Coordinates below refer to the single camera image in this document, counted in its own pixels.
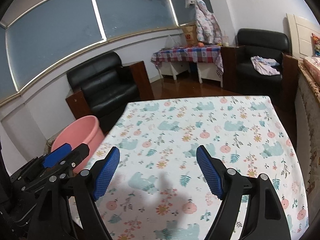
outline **plastic bag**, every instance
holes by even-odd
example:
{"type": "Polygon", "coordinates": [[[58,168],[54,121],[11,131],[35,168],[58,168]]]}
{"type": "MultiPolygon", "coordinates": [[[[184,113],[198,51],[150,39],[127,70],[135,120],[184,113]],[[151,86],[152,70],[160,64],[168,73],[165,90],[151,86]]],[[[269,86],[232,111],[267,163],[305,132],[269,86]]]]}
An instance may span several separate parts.
{"type": "Polygon", "coordinates": [[[167,49],[174,49],[180,46],[180,44],[175,41],[170,35],[167,37],[164,45],[167,49]]]}

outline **checkered tablecloth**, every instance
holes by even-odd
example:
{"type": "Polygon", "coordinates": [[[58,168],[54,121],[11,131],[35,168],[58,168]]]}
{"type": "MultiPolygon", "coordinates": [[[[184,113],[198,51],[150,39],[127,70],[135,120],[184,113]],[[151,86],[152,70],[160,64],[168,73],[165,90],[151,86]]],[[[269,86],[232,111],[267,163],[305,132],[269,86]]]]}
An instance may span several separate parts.
{"type": "Polygon", "coordinates": [[[156,68],[161,68],[161,62],[190,61],[199,63],[214,63],[217,66],[217,75],[222,77],[223,64],[221,47],[209,45],[205,47],[190,47],[184,49],[160,50],[154,53],[151,61],[156,68]]]}

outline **small table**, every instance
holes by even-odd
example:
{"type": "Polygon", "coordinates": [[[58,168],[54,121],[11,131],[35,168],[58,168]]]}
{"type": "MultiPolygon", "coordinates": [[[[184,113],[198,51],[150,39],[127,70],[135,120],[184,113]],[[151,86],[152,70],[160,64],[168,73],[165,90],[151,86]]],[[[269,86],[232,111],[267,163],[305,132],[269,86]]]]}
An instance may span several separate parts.
{"type": "Polygon", "coordinates": [[[222,75],[223,64],[221,58],[221,47],[208,45],[205,47],[190,47],[183,49],[161,50],[152,55],[151,61],[159,71],[159,75],[176,75],[188,70],[188,62],[196,62],[198,68],[199,82],[202,79],[217,80],[223,87],[222,75]]]}
{"type": "MultiPolygon", "coordinates": [[[[297,156],[268,97],[235,96],[129,103],[86,168],[112,146],[120,163],[97,202],[114,240],[203,240],[221,201],[196,162],[196,148],[244,176],[269,176],[287,216],[291,238],[308,227],[308,204],[297,156]]],[[[243,196],[232,239],[242,230],[243,196]]],[[[81,225],[74,199],[72,217],[81,225]]]]}

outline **cloth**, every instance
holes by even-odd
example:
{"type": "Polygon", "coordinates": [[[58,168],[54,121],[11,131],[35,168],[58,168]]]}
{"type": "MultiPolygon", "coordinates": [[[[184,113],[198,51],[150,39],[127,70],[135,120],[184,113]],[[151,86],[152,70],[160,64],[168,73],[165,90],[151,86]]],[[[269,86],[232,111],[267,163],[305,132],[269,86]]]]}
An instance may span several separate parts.
{"type": "Polygon", "coordinates": [[[320,37],[315,34],[312,34],[313,45],[315,47],[315,55],[320,57],[320,37]]]}
{"type": "Polygon", "coordinates": [[[196,0],[195,9],[198,41],[221,44],[221,29],[214,14],[208,11],[202,0],[196,0]]]}
{"type": "MultiPolygon", "coordinates": [[[[308,227],[308,204],[297,156],[268,97],[201,97],[129,103],[86,169],[112,146],[120,163],[96,206],[114,240],[203,240],[221,201],[196,162],[204,145],[241,175],[269,176],[282,202],[291,239],[308,227]]],[[[248,198],[235,233],[239,239],[248,198]]],[[[72,218],[80,225],[74,198],[72,218]]]]}
{"type": "Polygon", "coordinates": [[[186,8],[189,8],[190,7],[190,5],[194,5],[196,3],[196,1],[195,0],[186,0],[186,8]]]}
{"type": "Polygon", "coordinates": [[[320,86],[320,57],[305,57],[303,63],[317,85],[320,86]]]}
{"type": "Polygon", "coordinates": [[[274,75],[280,75],[280,72],[277,71],[275,68],[272,68],[271,66],[276,66],[275,60],[272,59],[265,59],[259,56],[251,57],[251,62],[253,64],[253,67],[256,71],[258,71],[261,75],[265,76],[274,76],[274,75]]]}
{"type": "Polygon", "coordinates": [[[156,68],[161,68],[161,62],[189,61],[214,63],[217,66],[217,75],[222,77],[223,64],[219,46],[191,47],[184,49],[161,50],[154,53],[151,61],[156,68]]]}

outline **blue gripper pad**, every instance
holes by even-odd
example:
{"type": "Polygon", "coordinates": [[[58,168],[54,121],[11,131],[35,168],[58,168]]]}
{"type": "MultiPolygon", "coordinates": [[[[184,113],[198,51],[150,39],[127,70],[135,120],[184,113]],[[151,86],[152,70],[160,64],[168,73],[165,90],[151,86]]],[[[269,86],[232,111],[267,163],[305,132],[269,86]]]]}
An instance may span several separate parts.
{"type": "Polygon", "coordinates": [[[196,158],[211,193],[222,199],[224,192],[221,177],[212,165],[211,157],[203,145],[197,148],[196,158]]]}
{"type": "Polygon", "coordinates": [[[112,147],[107,155],[107,158],[108,160],[106,161],[96,178],[94,191],[92,193],[94,201],[97,201],[107,191],[113,174],[115,174],[116,168],[120,162],[119,149],[117,147],[112,147]]]}
{"type": "Polygon", "coordinates": [[[63,144],[58,149],[50,153],[42,163],[44,168],[52,168],[59,161],[64,159],[72,151],[71,145],[68,143],[63,144]]]}

